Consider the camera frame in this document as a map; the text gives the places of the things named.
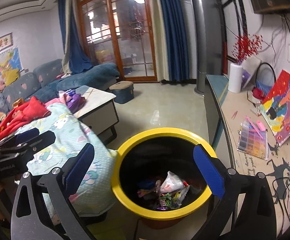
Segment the dark chocolate bar wrapper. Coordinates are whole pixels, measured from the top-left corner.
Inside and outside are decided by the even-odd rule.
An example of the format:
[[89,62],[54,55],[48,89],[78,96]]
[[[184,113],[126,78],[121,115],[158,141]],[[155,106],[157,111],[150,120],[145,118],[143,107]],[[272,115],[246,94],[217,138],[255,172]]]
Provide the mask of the dark chocolate bar wrapper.
[[157,180],[155,183],[155,193],[160,195],[160,187],[161,187],[161,181]]

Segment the purple cloth pile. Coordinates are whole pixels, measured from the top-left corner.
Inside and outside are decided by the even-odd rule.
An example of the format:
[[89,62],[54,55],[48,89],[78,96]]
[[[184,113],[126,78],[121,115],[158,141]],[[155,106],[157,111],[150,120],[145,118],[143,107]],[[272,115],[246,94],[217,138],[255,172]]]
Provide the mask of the purple cloth pile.
[[74,89],[65,91],[66,106],[71,113],[76,113],[84,104],[85,97],[77,93]]

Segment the Hello Kitty patterned blanket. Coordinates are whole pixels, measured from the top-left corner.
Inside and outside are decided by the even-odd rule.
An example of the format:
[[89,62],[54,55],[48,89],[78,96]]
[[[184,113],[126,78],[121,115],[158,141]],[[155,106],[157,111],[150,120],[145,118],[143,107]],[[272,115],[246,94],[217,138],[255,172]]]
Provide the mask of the Hello Kitty patterned blanket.
[[110,180],[117,152],[108,149],[65,105],[53,103],[47,109],[51,113],[49,116],[16,130],[19,134],[37,128],[40,133],[52,131],[56,137],[52,145],[39,151],[27,163],[29,172],[33,175],[47,174],[54,167],[62,167],[69,158],[77,156],[86,144],[91,144],[94,147],[94,159],[78,190],[69,199],[81,217],[102,215],[116,201]]

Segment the red blanket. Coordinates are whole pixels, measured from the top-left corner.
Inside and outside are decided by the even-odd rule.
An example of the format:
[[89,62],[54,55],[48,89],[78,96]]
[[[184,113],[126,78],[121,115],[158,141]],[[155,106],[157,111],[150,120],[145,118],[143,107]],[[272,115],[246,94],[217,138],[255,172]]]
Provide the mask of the red blanket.
[[44,103],[33,96],[26,103],[12,109],[0,123],[0,141],[33,120],[45,118],[51,114]]

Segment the wooden glass sliding door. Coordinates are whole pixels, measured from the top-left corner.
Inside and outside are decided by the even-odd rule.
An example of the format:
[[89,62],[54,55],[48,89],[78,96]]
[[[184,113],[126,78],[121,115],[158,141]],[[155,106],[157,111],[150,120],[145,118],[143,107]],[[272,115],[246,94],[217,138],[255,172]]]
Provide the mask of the wooden glass sliding door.
[[113,62],[121,80],[157,81],[149,0],[76,0],[85,53]]

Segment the china map poster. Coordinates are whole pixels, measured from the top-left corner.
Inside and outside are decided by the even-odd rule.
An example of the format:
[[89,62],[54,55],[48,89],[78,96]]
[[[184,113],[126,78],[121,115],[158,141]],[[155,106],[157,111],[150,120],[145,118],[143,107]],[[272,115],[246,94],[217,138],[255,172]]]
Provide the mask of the china map poster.
[[4,81],[9,85],[9,80],[13,77],[20,77],[20,72],[23,69],[17,47],[0,53],[0,81]]

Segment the colourful painting canvas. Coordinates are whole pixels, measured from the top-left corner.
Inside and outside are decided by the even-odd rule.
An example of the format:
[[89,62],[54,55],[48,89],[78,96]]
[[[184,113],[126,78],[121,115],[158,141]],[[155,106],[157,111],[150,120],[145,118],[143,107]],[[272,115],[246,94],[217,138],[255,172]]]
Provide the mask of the colourful painting canvas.
[[290,137],[290,74],[285,70],[262,101],[260,112],[281,146]]

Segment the green purple wrapper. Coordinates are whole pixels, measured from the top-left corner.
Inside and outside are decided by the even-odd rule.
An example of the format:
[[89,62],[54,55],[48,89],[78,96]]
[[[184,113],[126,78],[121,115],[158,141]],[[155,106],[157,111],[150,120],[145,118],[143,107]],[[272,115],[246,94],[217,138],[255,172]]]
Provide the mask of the green purple wrapper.
[[173,195],[171,193],[163,193],[159,196],[160,207],[171,208],[173,205]]

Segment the colourful bead box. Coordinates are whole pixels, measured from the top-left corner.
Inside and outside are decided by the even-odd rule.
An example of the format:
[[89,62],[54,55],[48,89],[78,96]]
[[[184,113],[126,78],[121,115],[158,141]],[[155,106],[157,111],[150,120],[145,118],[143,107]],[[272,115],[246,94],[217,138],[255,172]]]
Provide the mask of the colourful bead box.
[[254,157],[268,159],[268,138],[266,130],[257,123],[245,119],[240,126],[237,150]]

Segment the white ribbed vase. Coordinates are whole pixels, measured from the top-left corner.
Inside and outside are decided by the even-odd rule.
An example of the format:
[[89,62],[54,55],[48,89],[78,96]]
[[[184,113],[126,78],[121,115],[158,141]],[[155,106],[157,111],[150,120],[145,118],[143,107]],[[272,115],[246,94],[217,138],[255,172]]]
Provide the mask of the white ribbed vase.
[[241,65],[231,63],[229,71],[228,90],[232,93],[239,93],[241,90],[243,78],[243,67]]

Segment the white coffee table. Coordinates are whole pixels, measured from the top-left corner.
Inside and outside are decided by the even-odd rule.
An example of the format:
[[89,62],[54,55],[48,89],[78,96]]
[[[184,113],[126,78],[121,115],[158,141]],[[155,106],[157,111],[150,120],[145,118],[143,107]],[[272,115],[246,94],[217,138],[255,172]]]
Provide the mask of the white coffee table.
[[75,91],[85,98],[85,103],[74,116],[86,124],[105,145],[114,141],[117,137],[115,125],[119,122],[114,105],[116,96],[88,86],[81,86]]

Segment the yellow white snack bag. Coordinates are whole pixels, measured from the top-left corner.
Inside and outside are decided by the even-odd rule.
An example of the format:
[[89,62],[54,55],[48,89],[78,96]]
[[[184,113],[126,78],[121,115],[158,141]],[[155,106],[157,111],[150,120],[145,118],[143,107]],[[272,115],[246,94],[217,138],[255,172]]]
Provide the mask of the yellow white snack bag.
[[177,191],[173,197],[173,203],[177,206],[180,206],[186,196],[186,194],[188,193],[190,189],[190,186],[186,186],[183,189]]

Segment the grey tower air conditioner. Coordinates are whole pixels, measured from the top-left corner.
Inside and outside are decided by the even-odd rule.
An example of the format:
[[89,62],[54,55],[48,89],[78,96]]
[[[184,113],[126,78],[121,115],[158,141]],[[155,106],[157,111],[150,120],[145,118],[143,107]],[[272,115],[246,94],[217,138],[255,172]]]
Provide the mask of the grey tower air conditioner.
[[219,4],[217,0],[192,0],[192,4],[197,43],[197,85],[194,91],[203,96],[206,75],[220,75],[222,71]]

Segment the yellow rimmed black trash bin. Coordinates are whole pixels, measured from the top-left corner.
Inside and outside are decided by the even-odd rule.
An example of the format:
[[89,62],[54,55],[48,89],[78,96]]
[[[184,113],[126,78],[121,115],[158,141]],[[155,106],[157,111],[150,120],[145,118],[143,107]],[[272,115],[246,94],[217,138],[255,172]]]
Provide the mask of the yellow rimmed black trash bin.
[[[195,212],[212,195],[193,158],[197,145],[211,157],[217,156],[205,139],[184,129],[154,128],[134,135],[118,148],[111,178],[114,195],[128,210],[149,220],[176,220]],[[153,210],[152,201],[139,197],[138,191],[152,189],[158,179],[166,179],[168,172],[197,192],[188,192],[176,210]]]

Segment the blue curtain right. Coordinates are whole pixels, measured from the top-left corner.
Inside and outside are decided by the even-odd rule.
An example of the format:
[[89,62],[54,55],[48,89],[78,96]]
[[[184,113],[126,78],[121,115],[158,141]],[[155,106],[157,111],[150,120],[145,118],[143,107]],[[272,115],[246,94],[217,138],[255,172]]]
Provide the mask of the blue curtain right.
[[186,28],[180,0],[160,0],[166,33],[169,79],[189,79]]

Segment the clear white plastic bag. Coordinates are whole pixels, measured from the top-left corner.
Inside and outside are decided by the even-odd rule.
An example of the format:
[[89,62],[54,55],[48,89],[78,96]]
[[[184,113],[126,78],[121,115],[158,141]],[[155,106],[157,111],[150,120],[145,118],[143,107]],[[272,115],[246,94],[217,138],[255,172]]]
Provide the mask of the clear white plastic bag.
[[171,171],[167,172],[165,181],[160,186],[161,193],[171,193],[185,187],[182,179]]

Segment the blue curtain left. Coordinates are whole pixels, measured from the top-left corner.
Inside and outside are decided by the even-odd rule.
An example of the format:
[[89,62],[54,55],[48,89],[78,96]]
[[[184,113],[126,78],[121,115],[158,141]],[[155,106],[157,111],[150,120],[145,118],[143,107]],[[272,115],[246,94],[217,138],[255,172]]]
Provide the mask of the blue curtain left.
[[91,59],[85,54],[76,25],[73,0],[57,0],[64,56],[64,74],[79,74],[93,67]]

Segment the blue curtain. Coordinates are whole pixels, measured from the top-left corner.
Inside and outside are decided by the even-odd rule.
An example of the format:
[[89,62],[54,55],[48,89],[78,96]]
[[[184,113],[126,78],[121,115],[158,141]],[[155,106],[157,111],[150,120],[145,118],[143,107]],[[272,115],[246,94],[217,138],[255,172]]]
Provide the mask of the blue curtain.
[[85,54],[76,25],[73,0],[57,0],[64,56],[64,74],[79,74],[93,67],[91,59]]
[[160,0],[166,33],[169,79],[189,79],[186,28],[180,0]]

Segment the blue round ottoman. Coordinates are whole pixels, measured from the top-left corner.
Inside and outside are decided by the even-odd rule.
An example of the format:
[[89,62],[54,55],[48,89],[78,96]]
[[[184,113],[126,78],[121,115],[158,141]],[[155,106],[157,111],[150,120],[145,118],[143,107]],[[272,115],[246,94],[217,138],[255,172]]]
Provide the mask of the blue round ottoman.
[[114,101],[119,104],[125,104],[134,98],[134,86],[131,81],[120,81],[109,87],[111,93],[116,97]]

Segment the grey blue sofa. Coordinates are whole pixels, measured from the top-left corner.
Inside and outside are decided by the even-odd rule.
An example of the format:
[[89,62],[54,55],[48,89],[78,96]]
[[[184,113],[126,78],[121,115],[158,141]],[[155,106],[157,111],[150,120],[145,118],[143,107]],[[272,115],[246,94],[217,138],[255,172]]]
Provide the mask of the grey blue sofa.
[[57,76],[61,74],[61,70],[60,59],[50,61],[6,86],[0,93],[0,112],[11,111],[13,103],[20,98],[29,100],[35,96],[39,101],[46,103],[58,97],[60,90],[66,91],[81,86],[107,90],[117,82],[120,76],[117,65],[112,62],[58,79]]

